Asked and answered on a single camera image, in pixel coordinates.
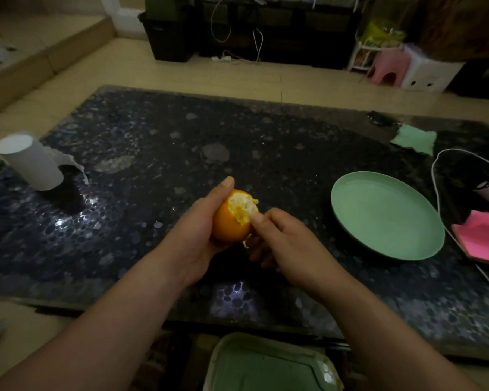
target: hand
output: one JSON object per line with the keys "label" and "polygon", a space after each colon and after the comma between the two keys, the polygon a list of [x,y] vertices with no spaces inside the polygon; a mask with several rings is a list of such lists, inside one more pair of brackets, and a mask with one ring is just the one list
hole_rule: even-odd
{"label": "hand", "polygon": [[214,213],[233,188],[234,179],[227,177],[206,197],[197,200],[149,253],[167,261],[168,269],[179,278],[182,288],[197,282],[206,273],[212,257],[228,247],[212,241],[210,235]]}
{"label": "hand", "polygon": [[250,260],[261,267],[279,266],[294,286],[316,298],[330,275],[345,273],[319,239],[305,224],[285,211],[271,209],[252,216],[254,237],[247,241]]}

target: dark marble table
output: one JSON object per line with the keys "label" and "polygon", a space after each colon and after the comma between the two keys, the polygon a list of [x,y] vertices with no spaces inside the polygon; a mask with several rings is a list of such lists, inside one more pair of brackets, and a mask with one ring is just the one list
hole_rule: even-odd
{"label": "dark marble table", "polygon": [[[455,146],[489,158],[486,125],[403,119],[438,132],[435,152]],[[333,183],[357,170],[396,177],[433,201],[433,159],[389,144],[394,135],[362,111],[101,88],[43,139],[74,155],[90,185],[71,167],[50,192],[33,191],[10,169],[0,175],[0,298],[86,308],[232,175],[261,210],[277,206],[303,220],[441,352],[489,359],[489,285],[449,237],[428,260],[398,262],[363,248],[333,217]],[[446,154],[439,174],[454,173],[460,157]],[[467,190],[440,179],[444,219],[460,222],[468,208],[457,189]],[[242,247],[216,257],[169,320],[342,339],[322,306],[251,265]]]}

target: brown cardboard box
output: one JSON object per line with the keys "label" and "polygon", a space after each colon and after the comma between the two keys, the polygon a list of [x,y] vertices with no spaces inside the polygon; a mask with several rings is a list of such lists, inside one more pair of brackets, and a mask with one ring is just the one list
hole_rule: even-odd
{"label": "brown cardboard box", "polygon": [[425,0],[417,44],[448,62],[489,57],[489,0]]}

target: plastic stool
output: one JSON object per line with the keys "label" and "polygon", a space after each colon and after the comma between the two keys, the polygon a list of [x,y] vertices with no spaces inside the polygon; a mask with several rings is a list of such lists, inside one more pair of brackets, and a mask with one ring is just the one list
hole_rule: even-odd
{"label": "plastic stool", "polygon": [[384,49],[375,58],[368,71],[368,78],[373,76],[371,82],[378,85],[386,75],[393,73],[396,75],[393,86],[400,86],[410,61],[410,57],[399,48]]}
{"label": "plastic stool", "polygon": [[414,44],[404,45],[404,52],[411,58],[400,86],[406,91],[443,92],[465,64],[430,59]]}

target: right hand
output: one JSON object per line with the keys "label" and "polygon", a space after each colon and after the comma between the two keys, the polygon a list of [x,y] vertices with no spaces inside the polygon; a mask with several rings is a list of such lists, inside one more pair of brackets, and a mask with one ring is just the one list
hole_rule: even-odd
{"label": "right hand", "polygon": [[286,211],[255,213],[252,224],[256,236],[247,242],[250,260],[262,260],[263,268],[277,264],[289,282],[309,295],[320,298],[330,277],[346,273],[311,230]]}

